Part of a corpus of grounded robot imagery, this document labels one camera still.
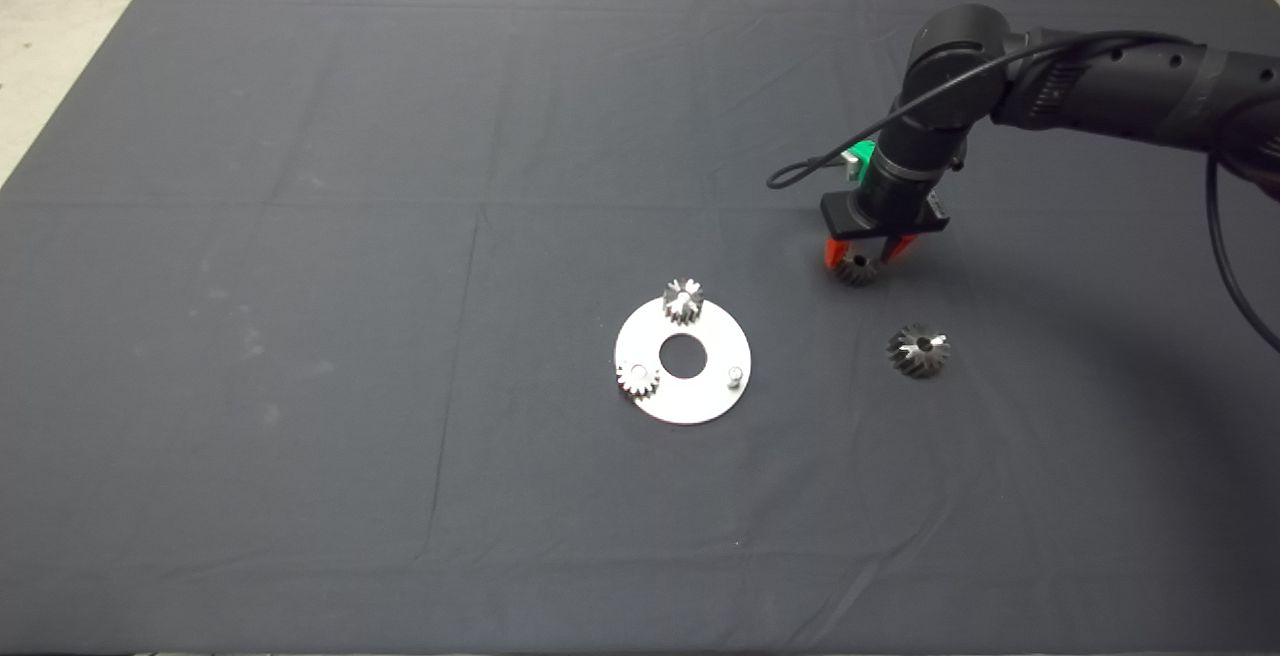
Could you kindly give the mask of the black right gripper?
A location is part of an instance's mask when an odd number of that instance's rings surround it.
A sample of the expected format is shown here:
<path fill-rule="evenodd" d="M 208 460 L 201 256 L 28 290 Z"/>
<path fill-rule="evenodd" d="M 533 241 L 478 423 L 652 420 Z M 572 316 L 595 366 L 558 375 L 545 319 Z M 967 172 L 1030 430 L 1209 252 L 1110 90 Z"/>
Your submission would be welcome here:
<path fill-rule="evenodd" d="M 851 240 L 886 238 L 881 261 L 893 261 L 918 234 L 945 229 L 950 214 L 932 191 L 909 186 L 858 186 L 820 196 L 820 214 L 831 238 L 824 245 L 826 269 L 837 269 Z"/>

